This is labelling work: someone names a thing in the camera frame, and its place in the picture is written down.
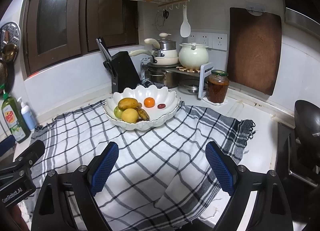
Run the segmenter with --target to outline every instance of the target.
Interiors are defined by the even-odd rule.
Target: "checkered cloth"
[[[161,127],[127,131],[108,120],[103,104],[59,115],[33,134],[32,141],[44,142],[45,153],[31,168],[37,190],[25,200],[30,215],[49,170],[73,172],[114,141],[119,159],[95,196],[110,227],[175,230],[197,218],[220,189],[205,157],[206,144],[215,140],[239,163],[254,126],[252,120],[240,122],[181,102],[174,118]],[[72,193],[69,199],[78,228],[86,230]]]

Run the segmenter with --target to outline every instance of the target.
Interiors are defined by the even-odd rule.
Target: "white spatula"
[[[187,38],[188,36],[190,36],[190,33],[191,33],[191,27],[187,19],[187,5],[184,5],[183,6],[183,23],[180,28],[180,35],[183,38]]]

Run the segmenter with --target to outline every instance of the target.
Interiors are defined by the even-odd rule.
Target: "black wok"
[[[320,132],[320,108],[310,102],[298,100],[294,105],[294,121],[301,144],[320,166],[320,136],[312,136]]]

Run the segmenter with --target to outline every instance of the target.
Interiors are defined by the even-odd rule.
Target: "knife block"
[[[122,93],[125,88],[135,89],[141,84],[140,77],[127,51],[121,51],[112,56],[111,61],[103,62],[111,74],[112,93]]]

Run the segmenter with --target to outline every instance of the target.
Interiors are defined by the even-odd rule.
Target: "brown wooden cutting board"
[[[230,81],[272,95],[281,54],[281,17],[254,16],[243,8],[230,8],[227,72]]]

